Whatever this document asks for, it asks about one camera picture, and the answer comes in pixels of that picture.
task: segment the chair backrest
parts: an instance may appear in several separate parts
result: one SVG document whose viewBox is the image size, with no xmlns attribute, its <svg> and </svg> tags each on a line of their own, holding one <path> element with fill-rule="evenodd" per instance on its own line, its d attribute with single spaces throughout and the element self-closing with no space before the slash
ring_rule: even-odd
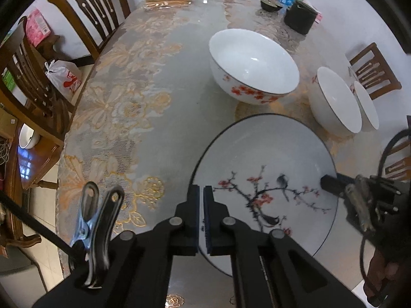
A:
<svg viewBox="0 0 411 308">
<path fill-rule="evenodd" d="M 356 71 L 360 83 L 365 89 L 369 89 L 374 86 L 379 86 L 383 82 L 389 82 L 388 84 L 383 85 L 380 89 L 369 94 L 371 99 L 378 98 L 392 90 L 401 89 L 401 83 L 395 77 L 393 71 L 391 70 L 391 67 L 384 59 L 380 50 L 377 48 L 376 43 L 368 45 L 368 47 L 357 54 L 357 56 L 350 61 L 351 65 L 357 63 L 369 52 L 373 53 L 373 57 Z"/>
<path fill-rule="evenodd" d="M 27 18 L 0 46 L 0 71 L 7 69 L 27 97 L 22 105 L 0 78 L 0 101 L 13 116 L 57 145 L 64 144 L 73 106 L 50 83 L 34 57 L 25 34 Z"/>
<path fill-rule="evenodd" d="M 73 26 L 80 39 L 86 45 L 87 49 L 90 51 L 91 56 L 96 60 L 104 46 L 107 44 L 111 35 L 119 27 L 118 18 L 116 11 L 114 9 L 112 0 L 75 0 L 79 5 L 81 11 L 86 15 L 86 17 L 91 21 L 93 26 L 96 28 L 98 33 L 102 38 L 102 43 L 97 45 L 90 32 L 87 30 L 86 26 L 83 24 L 79 16 L 76 14 L 75 10 L 71 7 L 67 0 L 48 0 L 52 4 L 56 5 L 57 8 L 63 13 L 70 24 Z M 130 15 L 130 7 L 127 0 L 119 0 L 121 8 L 123 10 L 124 18 Z"/>
</svg>

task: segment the metal clip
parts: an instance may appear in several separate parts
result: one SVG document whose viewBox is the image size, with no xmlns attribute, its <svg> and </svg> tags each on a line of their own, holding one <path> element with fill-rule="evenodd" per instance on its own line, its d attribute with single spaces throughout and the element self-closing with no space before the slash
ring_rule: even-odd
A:
<svg viewBox="0 0 411 308">
<path fill-rule="evenodd" d="M 88 182 L 83 187 L 76 230 L 70 245 L 83 250 L 84 255 L 88 257 L 89 272 L 84 283 L 88 288 L 100 288 L 110 267 L 108 243 L 124 195 L 121 186 L 112 187 L 106 192 L 103 204 L 98 209 L 99 189 L 97 185 Z"/>
</svg>

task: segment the black container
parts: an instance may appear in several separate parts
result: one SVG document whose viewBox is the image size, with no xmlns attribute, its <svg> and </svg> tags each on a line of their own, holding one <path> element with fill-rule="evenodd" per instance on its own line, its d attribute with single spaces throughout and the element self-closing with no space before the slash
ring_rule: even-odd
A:
<svg viewBox="0 0 411 308">
<path fill-rule="evenodd" d="M 308 4 L 296 1 L 291 8 L 287 10 L 284 23 L 299 34 L 306 35 L 314 24 L 317 15 L 318 12 Z"/>
</svg>

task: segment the screw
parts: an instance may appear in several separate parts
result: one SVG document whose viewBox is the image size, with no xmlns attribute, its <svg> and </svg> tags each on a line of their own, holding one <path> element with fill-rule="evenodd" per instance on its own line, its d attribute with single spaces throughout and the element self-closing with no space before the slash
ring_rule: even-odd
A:
<svg viewBox="0 0 411 308">
<path fill-rule="evenodd" d="M 130 230 L 125 230 L 120 234 L 120 240 L 131 240 L 134 236 L 134 233 Z"/>
<path fill-rule="evenodd" d="M 274 229 L 274 230 L 272 230 L 271 235 L 272 235 L 274 238 L 279 238 L 279 239 L 281 239 L 281 238 L 284 238 L 285 233 L 284 233 L 284 231 L 281 230 L 281 229 Z"/>
<path fill-rule="evenodd" d="M 171 218 L 169 222 L 170 222 L 170 225 L 172 226 L 179 226 L 182 224 L 182 218 L 175 216 L 174 218 Z"/>
<path fill-rule="evenodd" d="M 236 223 L 236 220 L 234 218 L 230 217 L 230 216 L 223 219 L 223 224 L 225 224 L 227 226 L 232 226 L 235 223 Z"/>
</svg>

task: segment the white plastic bag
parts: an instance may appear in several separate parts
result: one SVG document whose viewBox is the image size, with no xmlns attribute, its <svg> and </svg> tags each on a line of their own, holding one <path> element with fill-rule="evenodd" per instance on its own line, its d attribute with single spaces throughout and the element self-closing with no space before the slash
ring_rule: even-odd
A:
<svg viewBox="0 0 411 308">
<path fill-rule="evenodd" d="M 81 85 L 81 71 L 68 61 L 53 60 L 50 65 L 46 62 L 46 76 L 67 100 L 73 99 L 73 94 Z"/>
</svg>

